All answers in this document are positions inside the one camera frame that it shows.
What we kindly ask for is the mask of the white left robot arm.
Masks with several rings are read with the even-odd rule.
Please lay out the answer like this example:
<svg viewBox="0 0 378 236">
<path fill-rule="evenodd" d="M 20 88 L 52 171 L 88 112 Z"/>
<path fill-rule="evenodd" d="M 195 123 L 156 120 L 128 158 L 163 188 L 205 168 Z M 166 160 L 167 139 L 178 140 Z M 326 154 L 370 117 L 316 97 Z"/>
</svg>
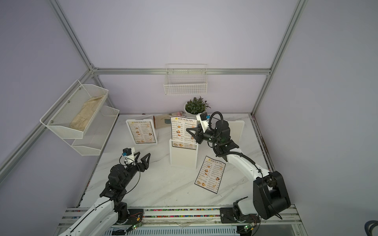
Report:
<svg viewBox="0 0 378 236">
<path fill-rule="evenodd" d="M 151 154 L 138 161 L 139 152 L 132 148 L 123 149 L 121 159 L 124 162 L 113 166 L 108 175 L 104 190 L 96 202 L 61 236 L 103 236 L 113 225 L 130 225 L 126 232 L 131 232 L 142 225 L 144 210 L 130 212 L 123 198 L 129 192 L 127 185 L 136 174 L 149 168 Z"/>
</svg>

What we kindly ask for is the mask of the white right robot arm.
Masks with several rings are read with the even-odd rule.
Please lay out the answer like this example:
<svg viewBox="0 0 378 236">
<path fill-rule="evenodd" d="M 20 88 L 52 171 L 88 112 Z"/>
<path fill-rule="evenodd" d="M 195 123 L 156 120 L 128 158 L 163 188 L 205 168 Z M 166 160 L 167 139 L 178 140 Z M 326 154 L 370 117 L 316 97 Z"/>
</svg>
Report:
<svg viewBox="0 0 378 236">
<path fill-rule="evenodd" d="M 269 171 L 256 164 L 243 154 L 239 146 L 231 139 L 229 123 L 222 113 L 206 112 L 196 116 L 198 126 L 187 128 L 194 140 L 201 144 L 207 141 L 216 157 L 236 167 L 253 183 L 252 197 L 244 197 L 233 203 L 232 216 L 238 222 L 245 222 L 249 217 L 267 220 L 271 217 L 282 219 L 280 213 L 291 206 L 283 176 L 278 171 Z"/>
</svg>

